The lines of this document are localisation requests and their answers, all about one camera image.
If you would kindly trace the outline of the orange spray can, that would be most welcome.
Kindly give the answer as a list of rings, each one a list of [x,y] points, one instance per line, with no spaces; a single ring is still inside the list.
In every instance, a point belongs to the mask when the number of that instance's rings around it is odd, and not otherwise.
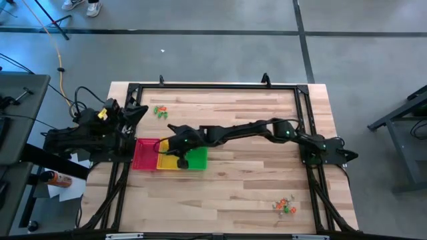
[[[52,170],[42,172],[39,179],[47,185],[62,188],[68,188],[73,183],[73,179],[70,176]]]

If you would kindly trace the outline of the red plastic basket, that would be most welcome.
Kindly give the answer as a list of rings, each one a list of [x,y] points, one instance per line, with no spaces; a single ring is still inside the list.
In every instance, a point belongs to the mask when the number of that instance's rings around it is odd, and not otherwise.
[[[138,138],[132,162],[132,169],[138,171],[155,171],[157,169],[159,139]]]

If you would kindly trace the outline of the green plastic basket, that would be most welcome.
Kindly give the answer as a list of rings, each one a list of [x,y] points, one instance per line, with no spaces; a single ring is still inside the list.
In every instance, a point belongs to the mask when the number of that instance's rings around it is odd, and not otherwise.
[[[204,171],[207,169],[207,147],[199,147],[188,151],[185,159],[188,162],[188,169],[194,171]]]

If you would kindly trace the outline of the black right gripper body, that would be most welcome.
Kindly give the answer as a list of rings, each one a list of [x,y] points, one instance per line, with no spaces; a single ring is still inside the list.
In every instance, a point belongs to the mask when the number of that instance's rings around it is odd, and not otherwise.
[[[177,166],[180,169],[188,169],[188,162],[185,159],[188,151],[206,145],[204,132],[193,128],[181,128],[181,132],[169,137],[168,142],[169,150],[166,154],[178,157]]]

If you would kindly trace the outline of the grey side table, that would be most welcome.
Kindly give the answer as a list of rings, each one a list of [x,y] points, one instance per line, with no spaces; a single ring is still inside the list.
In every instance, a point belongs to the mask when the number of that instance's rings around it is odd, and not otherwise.
[[[27,178],[33,164],[20,162],[21,152],[27,143],[51,77],[23,73],[0,74],[0,96],[21,97],[19,105],[10,105],[5,114],[10,116],[10,128],[0,145],[0,182],[7,183],[0,197],[0,237],[7,236],[13,224]]]

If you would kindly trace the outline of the black aluminium table frame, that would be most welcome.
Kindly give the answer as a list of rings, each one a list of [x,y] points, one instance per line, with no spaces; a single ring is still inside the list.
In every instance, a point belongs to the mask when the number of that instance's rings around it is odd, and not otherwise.
[[[326,86],[281,83],[182,83],[176,88],[145,86],[144,105],[167,107],[139,122],[141,138],[169,137],[172,125],[232,125],[273,117],[301,117],[307,131],[336,135]],[[281,199],[292,200],[272,209]],[[284,207],[296,213],[284,213]],[[208,151],[204,171],[130,171],[120,231],[180,233],[314,233],[316,226],[306,168],[295,143],[274,144],[262,137],[232,140]]]

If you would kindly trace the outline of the black tripod stand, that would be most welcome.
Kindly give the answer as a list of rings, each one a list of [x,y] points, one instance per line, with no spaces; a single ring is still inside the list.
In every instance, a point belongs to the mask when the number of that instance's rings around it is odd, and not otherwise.
[[[40,10],[42,10],[42,12],[47,16],[47,18],[50,20],[50,24],[45,25],[46,28],[48,27],[54,27],[56,28],[56,30],[63,36],[63,38],[68,41],[69,37],[66,34],[66,32],[63,30],[63,28],[61,27],[61,22],[64,20],[68,20],[72,18],[72,15],[66,15],[62,18],[59,19],[54,19],[52,18],[52,16],[48,13],[48,11],[46,10],[46,8],[44,8],[44,6],[39,2],[39,0],[34,0],[34,2],[38,5],[38,7],[40,8]]]

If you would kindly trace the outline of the yellow plastic basket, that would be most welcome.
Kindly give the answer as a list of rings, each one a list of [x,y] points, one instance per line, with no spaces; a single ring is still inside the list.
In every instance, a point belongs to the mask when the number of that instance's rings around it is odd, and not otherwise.
[[[175,155],[166,155],[163,152],[169,150],[168,140],[159,144],[159,155],[157,158],[157,170],[179,170],[177,166],[178,157]]]

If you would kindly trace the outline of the grey rolling table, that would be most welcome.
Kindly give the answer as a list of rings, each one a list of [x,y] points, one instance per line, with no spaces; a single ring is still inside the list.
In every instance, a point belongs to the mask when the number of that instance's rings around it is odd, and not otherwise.
[[[403,105],[368,125],[370,131],[381,127],[387,128],[408,179],[392,192],[427,189],[427,85],[407,96]]]

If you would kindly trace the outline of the black metal beam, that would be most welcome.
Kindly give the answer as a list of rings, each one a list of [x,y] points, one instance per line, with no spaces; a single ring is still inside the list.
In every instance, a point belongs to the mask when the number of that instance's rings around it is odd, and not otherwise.
[[[28,143],[21,152],[20,160],[83,180],[86,180],[89,175],[89,168],[52,153],[48,153]]]

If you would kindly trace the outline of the silver metal bracket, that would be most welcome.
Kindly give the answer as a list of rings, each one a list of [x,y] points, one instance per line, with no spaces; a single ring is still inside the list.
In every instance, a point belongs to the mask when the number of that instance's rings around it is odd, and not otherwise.
[[[105,236],[105,240],[137,240],[144,239],[143,233],[112,233]]]
[[[330,240],[330,237],[327,235],[295,234],[292,235],[292,240]]]

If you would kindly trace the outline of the white paper sheets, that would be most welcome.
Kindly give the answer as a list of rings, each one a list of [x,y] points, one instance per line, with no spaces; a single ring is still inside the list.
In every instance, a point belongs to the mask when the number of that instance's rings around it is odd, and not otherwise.
[[[91,163],[88,159],[80,161],[79,155],[74,153],[71,155],[71,161],[77,163],[87,169],[91,167]],[[86,180],[82,180],[76,177],[72,177],[72,184],[70,187],[63,188],[53,185],[48,185],[48,192],[50,198],[59,197],[59,201],[68,201],[71,199],[80,198],[86,190]]]

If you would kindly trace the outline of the person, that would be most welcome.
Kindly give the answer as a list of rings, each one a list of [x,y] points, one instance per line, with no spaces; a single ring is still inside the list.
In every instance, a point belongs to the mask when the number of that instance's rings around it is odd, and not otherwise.
[[[88,2],[88,7],[86,11],[86,15],[88,17],[96,17],[99,15],[99,12],[102,8],[100,0],[64,0],[61,8],[62,10],[70,11],[76,8],[78,5],[82,4],[83,2]]]

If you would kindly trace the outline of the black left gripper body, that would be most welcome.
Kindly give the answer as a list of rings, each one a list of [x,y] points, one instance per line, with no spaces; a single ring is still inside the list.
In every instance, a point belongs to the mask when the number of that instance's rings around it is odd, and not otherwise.
[[[127,137],[122,108],[119,106],[117,100],[113,98],[107,99],[105,109],[105,133],[107,135],[119,134],[121,137]]]

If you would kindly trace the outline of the black clamp tool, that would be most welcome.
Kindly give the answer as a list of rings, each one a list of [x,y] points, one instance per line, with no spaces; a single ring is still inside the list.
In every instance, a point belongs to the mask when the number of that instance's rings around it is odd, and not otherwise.
[[[24,92],[22,92],[22,94],[20,94],[20,96],[13,98],[10,96],[6,96],[6,97],[1,97],[0,96],[0,110],[5,110],[6,108],[8,108],[8,106],[10,105],[20,105],[20,100],[22,98],[24,98],[27,95],[33,95],[34,92],[32,92],[30,89],[28,89],[27,87],[23,88]]]

